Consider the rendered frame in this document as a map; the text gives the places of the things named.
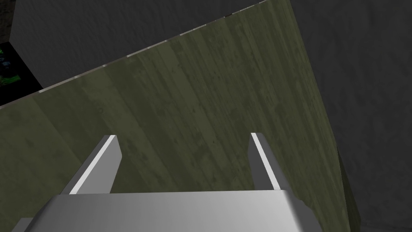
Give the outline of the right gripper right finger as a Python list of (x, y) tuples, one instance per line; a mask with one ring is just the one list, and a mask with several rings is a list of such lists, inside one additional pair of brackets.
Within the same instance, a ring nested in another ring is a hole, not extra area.
[(289, 190), (289, 183), (262, 133), (251, 133), (247, 156), (257, 191)]

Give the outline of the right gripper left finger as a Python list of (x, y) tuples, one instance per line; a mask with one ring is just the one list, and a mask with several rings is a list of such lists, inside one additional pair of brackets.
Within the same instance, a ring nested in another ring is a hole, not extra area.
[(105, 135), (61, 194), (109, 194), (121, 159), (117, 136)]

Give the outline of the black picture with green marks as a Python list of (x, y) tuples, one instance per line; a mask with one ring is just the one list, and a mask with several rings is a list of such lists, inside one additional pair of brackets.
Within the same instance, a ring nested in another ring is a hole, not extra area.
[(0, 106), (41, 89), (42, 86), (11, 43), (0, 43)]

